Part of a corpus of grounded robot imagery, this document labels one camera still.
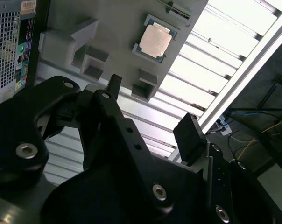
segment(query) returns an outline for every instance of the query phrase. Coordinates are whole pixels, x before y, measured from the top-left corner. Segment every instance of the wire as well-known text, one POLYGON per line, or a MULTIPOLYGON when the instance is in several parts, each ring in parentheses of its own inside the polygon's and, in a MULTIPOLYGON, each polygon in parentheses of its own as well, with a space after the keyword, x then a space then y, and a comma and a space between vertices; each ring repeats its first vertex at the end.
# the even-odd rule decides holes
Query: wire
POLYGON ((242 116, 244 116, 243 114, 242 115, 240 115, 240 116, 238 116, 237 118, 235 118, 235 119, 233 119, 232 118, 232 121, 229 121, 228 123, 226 123, 225 125, 229 125, 229 124, 231 124, 232 122, 234 122, 236 119, 239 119, 240 117, 242 117, 242 116))
MULTIPOLYGON (((273 125, 273 126, 271 126, 271 127, 266 128, 266 129, 263 130, 261 133, 265 133, 265 132, 267 132, 268 130, 271 130, 272 128, 274 128, 274 127, 276 127, 276 126, 278 126, 278 125, 280 125, 280 124, 282 124, 282 121, 280 121, 278 124, 275 124, 275 125, 273 125)), ((252 141, 250 141, 250 143, 244 148, 244 150, 243 150, 243 151, 241 152, 241 154, 239 155, 238 160, 239 160, 240 157, 244 154, 244 152, 247 150, 247 148, 254 142, 254 140, 255 140, 255 138, 252 139, 252 141)))
POLYGON ((232 112, 232 114, 241 114, 242 116, 251 116, 251 115, 258 115, 260 114, 260 112, 249 112, 249 113, 238 113, 238 112, 232 112))
POLYGON ((246 147, 246 146, 239 147, 237 150, 235 150, 235 152, 233 153, 234 156, 235 156, 235 154, 236 154, 238 151, 240 151, 240 150, 243 149, 244 147, 246 147))
POLYGON ((272 116, 272 117, 274 117, 274 118, 277 118, 277 119, 279 119, 279 120, 282 120, 282 118, 279 118, 278 116, 273 115, 273 114, 270 114, 270 113, 266 113, 266 112, 260 112, 260 113, 263 113, 263 114, 266 114, 266 115, 270 115, 270 116, 272 116))
POLYGON ((276 136, 276 135, 280 135, 282 134, 282 132, 276 133, 276 134, 272 134, 272 136, 276 136))
POLYGON ((236 157, 235 157, 235 155, 234 155, 234 153, 233 153, 233 150, 231 149, 231 146, 230 146, 230 138, 232 137, 232 135, 233 134, 235 134, 235 133, 237 133, 237 132, 239 132, 239 130, 238 131, 235 131, 235 132, 232 132, 229 136, 228 136, 228 139, 227 139, 227 145, 228 145, 228 148, 230 149, 230 152, 231 152, 231 154, 233 155, 233 157, 236 159, 236 157))
POLYGON ((232 139, 236 140, 237 142, 240 142, 240 143, 249 143, 251 141, 241 141, 241 140, 238 140, 236 139, 235 137, 231 136, 232 139))
POLYGON ((221 126, 221 127, 216 128, 216 129, 208 130, 208 133, 222 131, 223 129, 225 130, 224 126, 221 126))

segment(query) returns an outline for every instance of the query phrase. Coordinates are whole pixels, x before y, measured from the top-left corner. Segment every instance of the yellow cable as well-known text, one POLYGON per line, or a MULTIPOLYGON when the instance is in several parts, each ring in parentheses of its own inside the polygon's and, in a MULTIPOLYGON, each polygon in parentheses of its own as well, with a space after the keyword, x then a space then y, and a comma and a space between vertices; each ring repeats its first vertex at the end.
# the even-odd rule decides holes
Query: yellow cable
MULTIPOLYGON (((266 131, 271 130, 272 128, 274 128, 274 127, 276 127, 276 126, 278 126, 278 125, 280 125, 280 124, 282 124, 282 121, 280 121, 278 124, 275 124, 275 125, 273 125, 273 126, 271 126, 271 127, 268 127, 267 129, 263 130, 261 133, 263 134, 263 133, 265 133, 266 131)), ((255 140, 255 139, 252 139, 252 141, 249 142, 249 144, 244 148, 244 150, 242 151, 242 153, 239 155, 238 160, 239 160, 240 157, 243 155, 243 153, 246 151, 246 149, 252 144, 252 142, 254 142, 254 140, 255 140)))

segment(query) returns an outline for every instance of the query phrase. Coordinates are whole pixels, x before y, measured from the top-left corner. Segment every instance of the sticker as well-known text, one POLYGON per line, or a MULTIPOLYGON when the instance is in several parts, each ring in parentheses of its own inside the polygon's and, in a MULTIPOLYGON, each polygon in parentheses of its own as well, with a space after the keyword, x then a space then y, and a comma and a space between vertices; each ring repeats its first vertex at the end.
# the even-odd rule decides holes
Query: sticker
POLYGON ((15 90, 17 91, 21 87, 21 81, 15 84, 15 90))
POLYGON ((19 70, 19 69, 21 69, 21 67, 22 67, 22 64, 19 64, 19 65, 16 66, 15 70, 19 70))
POLYGON ((35 1, 23 1, 21 3, 21 15, 35 13, 36 0, 35 1))

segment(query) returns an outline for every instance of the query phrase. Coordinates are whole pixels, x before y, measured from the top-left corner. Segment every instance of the black metal bracket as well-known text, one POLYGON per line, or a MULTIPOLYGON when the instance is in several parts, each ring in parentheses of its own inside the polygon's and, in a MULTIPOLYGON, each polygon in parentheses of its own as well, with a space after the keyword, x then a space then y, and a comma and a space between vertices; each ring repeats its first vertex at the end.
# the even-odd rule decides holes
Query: black metal bracket
POLYGON ((0 184, 36 181, 49 156, 41 133, 57 103, 79 91, 75 82, 54 77, 0 104, 0 184))
POLYGON ((240 223, 282 224, 282 211, 248 167, 229 163, 233 208, 240 223))
MULTIPOLYGON (((0 197, 27 210, 34 207, 46 224, 201 224, 241 218, 252 223, 233 209, 232 197, 239 192, 230 186, 230 167, 221 149, 206 141, 196 117, 187 114, 174 130, 188 168, 151 155, 134 122, 121 113, 115 99, 119 89, 115 76, 106 90, 94 93, 54 77, 1 104, 0 197), (79 129, 84 172, 50 192, 51 185, 37 183, 48 159, 43 140, 64 126, 79 129)), ((259 214, 255 219, 264 220, 259 214)))

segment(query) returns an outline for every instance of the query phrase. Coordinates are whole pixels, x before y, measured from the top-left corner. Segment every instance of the metal mesh grille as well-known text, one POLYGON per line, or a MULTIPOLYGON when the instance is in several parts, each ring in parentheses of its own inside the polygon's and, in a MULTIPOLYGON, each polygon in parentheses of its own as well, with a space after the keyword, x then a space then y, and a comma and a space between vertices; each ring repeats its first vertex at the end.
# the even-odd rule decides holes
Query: metal mesh grille
POLYGON ((14 80, 20 13, 0 13, 0 89, 14 80))

